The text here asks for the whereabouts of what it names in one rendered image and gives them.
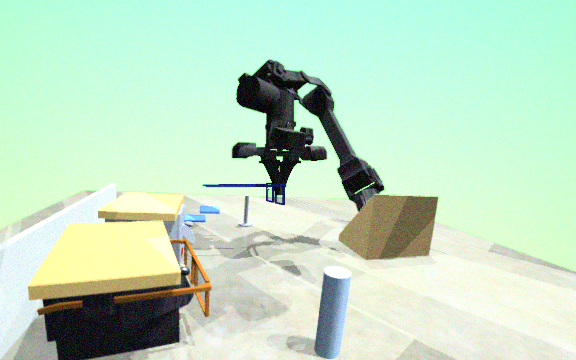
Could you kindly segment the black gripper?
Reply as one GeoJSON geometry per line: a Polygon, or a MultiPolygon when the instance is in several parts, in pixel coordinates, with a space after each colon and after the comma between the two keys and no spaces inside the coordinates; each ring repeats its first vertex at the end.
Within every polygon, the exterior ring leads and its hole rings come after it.
{"type": "MultiPolygon", "coordinates": [[[[286,123],[296,126],[294,117],[290,115],[277,115],[266,117],[266,134],[271,121],[277,121],[278,127],[285,127],[286,123]]],[[[248,157],[260,156],[262,163],[271,179],[272,184],[287,184],[288,178],[296,164],[303,161],[327,160],[327,150],[324,146],[305,146],[304,151],[299,149],[282,149],[275,145],[270,147],[257,147],[256,142],[237,142],[231,148],[231,158],[247,159],[248,157]],[[277,150],[271,150],[277,149],[277,150]],[[286,150],[286,151],[283,151],[286,150]],[[277,160],[283,157],[283,161],[277,160]]]]}

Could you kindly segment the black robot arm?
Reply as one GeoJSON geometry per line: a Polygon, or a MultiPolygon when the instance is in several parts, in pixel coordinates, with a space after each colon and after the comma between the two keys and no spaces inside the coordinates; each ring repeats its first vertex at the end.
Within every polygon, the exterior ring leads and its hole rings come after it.
{"type": "MultiPolygon", "coordinates": [[[[285,69],[282,63],[269,59],[252,75],[243,73],[238,81],[236,100],[244,108],[266,114],[266,117],[294,117],[294,104],[298,100],[310,114],[318,117],[340,160],[337,172],[342,185],[358,212],[374,194],[381,195],[380,192],[385,190],[376,169],[355,154],[333,113],[332,93],[320,78],[310,76],[302,69],[285,69]],[[298,90],[307,83],[317,87],[302,98],[298,90]]],[[[266,134],[266,147],[275,144],[282,149],[304,151],[305,145],[312,145],[313,140],[313,128],[302,126],[298,131],[293,129],[292,123],[286,123],[285,128],[278,127],[277,121],[271,121],[266,134]]]]}

